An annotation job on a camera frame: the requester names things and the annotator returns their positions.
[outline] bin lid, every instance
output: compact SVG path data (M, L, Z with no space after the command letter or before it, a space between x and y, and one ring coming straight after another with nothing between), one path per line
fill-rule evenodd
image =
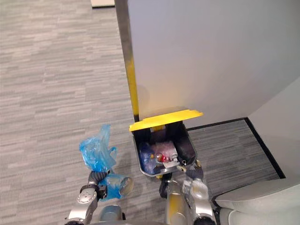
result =
M142 121L136 122L129 126L129 131L141 130L146 128L152 128L161 126L168 123L174 123L182 120L187 120L191 118L195 118L198 116L202 116L203 113L197 110L182 110L178 112L172 112L168 114L163 114L159 116L153 116L149 118L145 118Z

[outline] gray chair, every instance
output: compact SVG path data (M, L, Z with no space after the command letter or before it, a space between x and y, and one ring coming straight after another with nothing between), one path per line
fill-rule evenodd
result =
M300 178L258 182L216 202L221 225L300 225Z

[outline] crumpled plastic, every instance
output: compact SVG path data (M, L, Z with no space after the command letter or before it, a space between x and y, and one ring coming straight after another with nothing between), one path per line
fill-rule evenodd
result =
M110 126L104 124L96 136L79 144L85 164L93 171L107 172L116 165L117 148L108 149Z
M115 174L111 171L102 181L99 182L99 185L107 185L107 197L100 200L105 202L112 198L124 198L132 191L134 184L130 177Z
M165 157L173 160L178 156L174 143L171 141L168 142L158 142L151 146L155 154L162 154Z
M146 142L142 142L139 145L141 166L143 170L148 174L154 174L154 168L156 166L156 161L154 157L154 151L151 149L150 145Z

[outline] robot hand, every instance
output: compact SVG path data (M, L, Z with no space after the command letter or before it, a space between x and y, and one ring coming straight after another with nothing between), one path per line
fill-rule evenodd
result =
M182 192L190 207L194 225L215 225L215 216L209 202L208 188L203 183L203 169L197 159L190 168L177 166L188 179L183 181Z
M87 225L97 208L98 200L107 196L107 186L98 183L107 176L105 172L91 171L88 184L84 185L76 199L65 225Z

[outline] black floor trim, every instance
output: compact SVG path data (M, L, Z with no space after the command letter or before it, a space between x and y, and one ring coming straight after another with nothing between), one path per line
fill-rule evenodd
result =
M93 6L92 9L97 9L97 8L114 8L115 6Z
M269 161L271 162L272 166L274 167L275 171L277 172L278 176L280 177L280 179L285 178L284 173L280 169L280 167L279 167L278 163L276 162L275 158L273 157L272 153L270 152L270 150L268 149L268 147L265 145L265 143L263 142L263 140L261 139L261 137L259 136L259 134L255 130L253 124L251 123L251 121L250 121L250 119L248 117L238 118L238 119L234 119L234 120L226 120L226 121L222 121L222 122L218 122L218 123L211 123L211 124L207 124L207 125L203 125L203 126L198 126L198 127L191 127L191 128L188 128L187 131L189 131L189 130L197 130L197 129L201 129L201 128L207 128L207 127L211 127L211 126L215 126L215 125L220 125L220 124L224 124L224 123L231 123L231 122L235 122L235 121L239 121L239 120L245 120L245 122L247 123L248 127L252 131L254 137L257 139L257 141L260 144L262 150L264 151L264 153L268 157Z
M239 120L244 120L245 118L246 117L238 118L238 119L234 119L234 120L226 120L226 121L222 121L222 122L218 122L218 123L206 124L206 125L202 125L202 126L198 126L198 127L191 127L191 128L188 128L187 131L189 131L189 130L197 130L197 129L201 129L201 128L207 128L207 127L211 127L211 126L215 126L215 125L220 125L220 124L224 124L224 123L231 123L231 122L235 122L235 121L239 121Z
M249 126L250 130L252 131L254 137L257 139L258 143L260 144L262 150L267 155L269 161L271 162L272 166L274 167L274 169L277 172L277 174L280 177L280 179L285 178L284 173L280 169L278 163L276 162L275 158L273 157L273 155L270 152L270 150L268 149L268 147L265 145L265 143L263 142L263 140L261 139L261 137L259 136L259 134L255 130L253 124L250 121L250 119L248 117L246 117L245 121L246 121L247 125Z

